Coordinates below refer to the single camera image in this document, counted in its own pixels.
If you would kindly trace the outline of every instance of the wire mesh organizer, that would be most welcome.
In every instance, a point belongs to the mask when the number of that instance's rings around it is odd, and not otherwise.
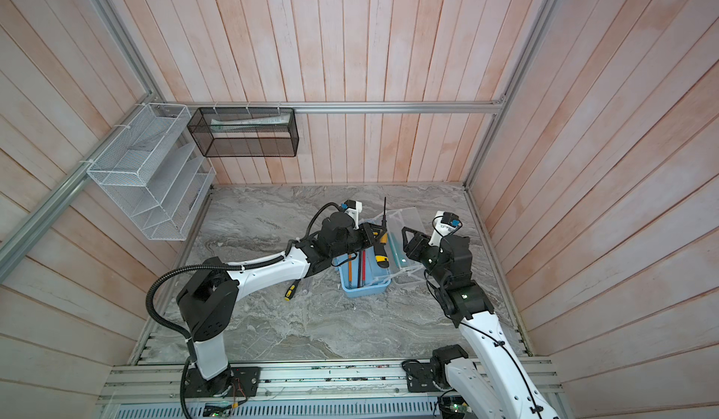
[[[300,142],[293,109],[201,107],[188,129],[205,157],[294,157]]]
[[[203,171],[195,145],[176,145],[186,106],[148,104],[88,170],[149,239],[184,240],[215,171]]]

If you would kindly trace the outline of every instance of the gray marble surface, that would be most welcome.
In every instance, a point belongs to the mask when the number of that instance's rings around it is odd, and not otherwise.
[[[385,196],[388,210],[417,207],[426,228],[437,210],[452,211],[462,218],[460,235],[472,239],[474,279],[492,300],[515,352],[525,354],[464,190],[457,185],[220,188],[212,194],[188,264],[211,256],[226,262],[279,252],[288,239],[304,234],[312,215],[323,204],[359,200],[364,208],[361,217],[372,218],[381,213]],[[171,321],[181,322],[174,297],[188,277],[177,277],[165,314]],[[426,358],[433,349],[453,343],[472,353],[423,285],[393,282],[382,294],[350,299],[340,288],[337,270],[328,269],[303,280],[290,302],[284,300],[285,285],[262,289],[238,302],[224,332],[231,361]],[[140,364],[179,363],[186,355],[183,339],[158,326]]]

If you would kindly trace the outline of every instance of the screwdriver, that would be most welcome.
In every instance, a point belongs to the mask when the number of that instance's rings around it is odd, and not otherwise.
[[[377,265],[382,269],[390,267],[390,260],[387,258],[387,252],[385,251],[385,244],[387,243],[387,198],[385,197],[385,206],[382,210],[382,230],[385,234],[382,235],[379,241],[374,243],[374,259],[377,261]]]
[[[302,279],[297,279],[292,282],[292,285],[290,285],[290,288],[288,288],[287,292],[285,293],[285,300],[290,300],[291,298],[295,297],[295,291],[297,291],[297,287],[300,285],[300,280]]]

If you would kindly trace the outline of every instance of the blue plastic bin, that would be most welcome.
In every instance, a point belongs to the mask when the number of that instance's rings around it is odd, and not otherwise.
[[[371,294],[380,294],[384,292],[390,283],[391,279],[385,280],[383,277],[390,274],[390,269],[383,269],[377,265],[377,261],[374,259],[373,248],[365,249],[365,261],[367,267],[364,270],[364,276],[367,285],[357,288],[357,268],[360,264],[360,255],[352,261],[352,286],[349,286],[349,262],[343,263],[339,270],[339,280],[342,281],[342,289],[345,290],[345,294],[348,298],[359,298],[360,296],[368,296]],[[333,260],[332,264],[344,262],[347,259],[347,255],[342,255]]]

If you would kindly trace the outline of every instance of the vented metal panel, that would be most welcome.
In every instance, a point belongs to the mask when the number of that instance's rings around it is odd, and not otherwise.
[[[231,418],[431,418],[436,397],[377,399],[253,400],[235,408]],[[188,403],[193,417],[202,417],[205,403]],[[113,419],[182,418],[178,403],[121,406]]]

